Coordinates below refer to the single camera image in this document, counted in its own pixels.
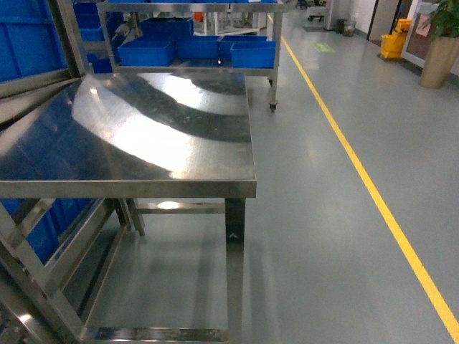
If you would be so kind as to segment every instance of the floor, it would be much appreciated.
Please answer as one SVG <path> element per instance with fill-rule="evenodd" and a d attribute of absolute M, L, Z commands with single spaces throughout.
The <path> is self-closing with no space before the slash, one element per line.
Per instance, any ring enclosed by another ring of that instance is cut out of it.
<path fill-rule="evenodd" d="M 421 88 L 416 74 L 381 61 L 364 38 L 307 33 L 301 10 L 284 18 L 293 53 L 459 316 L 458 87 Z M 319 52 L 316 42 L 334 52 Z M 268 81 L 247 78 L 257 198 L 247 200 L 242 342 L 458 343 L 285 45 L 280 61 L 275 114 Z M 223 217 L 174 221 L 146 218 L 160 229 L 146 239 L 153 249 L 128 237 L 123 245 L 143 254 L 119 254 L 141 274 L 134 280 L 113 266 L 118 287 L 103 293 L 91 325 L 225 326 L 224 237 L 213 231 Z"/>

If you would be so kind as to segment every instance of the blue crate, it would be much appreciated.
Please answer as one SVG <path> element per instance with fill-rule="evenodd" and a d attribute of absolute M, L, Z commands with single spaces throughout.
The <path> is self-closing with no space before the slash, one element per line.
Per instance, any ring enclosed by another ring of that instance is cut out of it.
<path fill-rule="evenodd" d="M 192 18 L 150 18 L 141 22 L 144 37 L 175 41 L 193 36 Z"/>
<path fill-rule="evenodd" d="M 108 2 L 115 2 L 117 4 L 143 4 L 147 2 L 147 0 L 108 0 Z"/>
<path fill-rule="evenodd" d="M 112 66 L 110 64 L 110 59 L 107 57 L 99 57 L 96 54 L 89 54 L 87 60 L 90 64 L 93 65 L 94 73 L 111 73 Z"/>
<path fill-rule="evenodd" d="M 276 4 L 276 0 L 236 0 L 238 4 Z"/>
<path fill-rule="evenodd" d="M 175 57 L 174 43 L 135 39 L 118 48 L 123 66 L 169 66 Z"/>
<path fill-rule="evenodd" d="M 52 217 L 46 213 L 32 232 L 27 236 L 27 242 L 33 248 L 39 259 L 45 263 L 59 246 Z"/>
<path fill-rule="evenodd" d="M 73 4 L 73 11 L 75 16 L 93 14 L 98 15 L 98 7 L 95 2 L 78 2 Z"/>
<path fill-rule="evenodd" d="M 91 202 L 91 199 L 77 199 L 78 206 L 80 207 L 80 210 L 83 210 L 86 208 L 86 206 Z"/>
<path fill-rule="evenodd" d="M 102 25 L 98 16 L 77 16 L 77 23 L 83 41 L 103 41 Z"/>
<path fill-rule="evenodd" d="M 219 53 L 222 59 L 231 59 L 231 47 L 236 42 L 264 42 L 266 36 L 234 35 L 224 36 L 219 42 Z"/>
<path fill-rule="evenodd" d="M 9 18 L 9 22 L 4 22 L 0 26 L 8 37 L 10 52 L 13 53 L 12 61 L 20 77 L 62 68 L 52 21 L 24 19 L 23 22 L 19 22 L 18 18 Z"/>
<path fill-rule="evenodd" d="M 177 41 L 177 56 L 180 59 L 218 58 L 218 36 L 193 36 Z"/>
<path fill-rule="evenodd" d="M 235 0 L 194 0 L 198 4 L 233 4 Z"/>
<path fill-rule="evenodd" d="M 274 68 L 275 42 L 238 42 L 231 47 L 235 68 Z"/>
<path fill-rule="evenodd" d="M 4 24 L 0 24 L 0 82 L 21 77 Z"/>
<path fill-rule="evenodd" d="M 0 16 L 19 16 L 22 18 L 46 18 L 46 0 L 0 1 Z"/>
<path fill-rule="evenodd" d="M 150 0 L 152 4 L 192 4 L 193 0 Z"/>
<path fill-rule="evenodd" d="M 16 210 L 21 206 L 22 201 L 22 199 L 0 199 L 0 203 L 3 204 L 10 216 L 14 215 Z"/>

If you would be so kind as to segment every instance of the potted plant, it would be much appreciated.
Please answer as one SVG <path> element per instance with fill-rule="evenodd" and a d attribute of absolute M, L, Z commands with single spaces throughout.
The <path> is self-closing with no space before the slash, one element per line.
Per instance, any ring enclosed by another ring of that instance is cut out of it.
<path fill-rule="evenodd" d="M 430 13 L 429 52 L 421 75 L 421 86 L 440 88 L 459 56 L 459 0 L 436 0 Z"/>

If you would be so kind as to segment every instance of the wall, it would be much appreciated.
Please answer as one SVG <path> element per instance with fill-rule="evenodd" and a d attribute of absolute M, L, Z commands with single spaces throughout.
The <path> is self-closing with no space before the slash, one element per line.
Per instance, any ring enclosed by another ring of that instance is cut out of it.
<path fill-rule="evenodd" d="M 372 22 L 375 4 L 376 0 L 354 0 L 351 16 L 357 22 L 356 28 L 366 34 L 368 33 L 370 23 Z"/>

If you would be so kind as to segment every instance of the plant pot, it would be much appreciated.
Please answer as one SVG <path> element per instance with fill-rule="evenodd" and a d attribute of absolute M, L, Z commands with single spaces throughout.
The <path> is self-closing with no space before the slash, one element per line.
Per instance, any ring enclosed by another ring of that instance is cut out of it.
<path fill-rule="evenodd" d="M 426 88 L 441 88 L 459 56 L 459 38 L 439 37 L 430 44 L 420 84 Z"/>

